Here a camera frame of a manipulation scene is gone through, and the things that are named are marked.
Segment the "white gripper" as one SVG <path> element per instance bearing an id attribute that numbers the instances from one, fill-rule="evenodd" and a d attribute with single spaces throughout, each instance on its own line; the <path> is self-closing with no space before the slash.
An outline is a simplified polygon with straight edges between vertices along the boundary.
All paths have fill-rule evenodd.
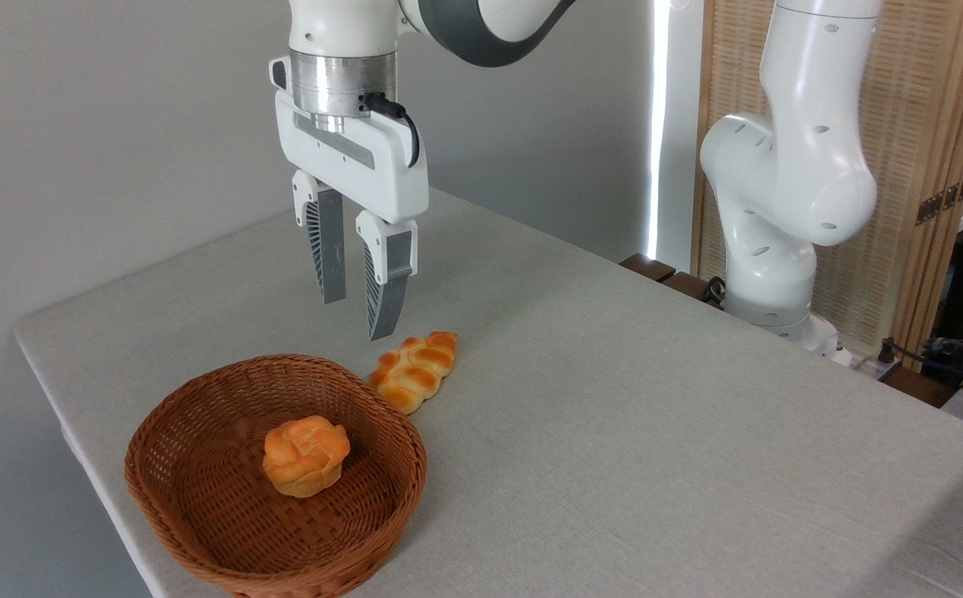
<path id="1" fill-rule="evenodd" d="M 364 247 L 368 336 L 390 336 L 418 270 L 418 227 L 410 219 L 430 203 L 424 147 L 413 143 L 403 120 L 375 112 L 346 117 L 341 132 L 319 129 L 292 99 L 287 56 L 271 61 L 271 81 L 281 148 L 300 169 L 292 176 L 294 213 L 307 232 L 322 301 L 346 296 L 344 194 L 364 208 L 356 231 Z"/>

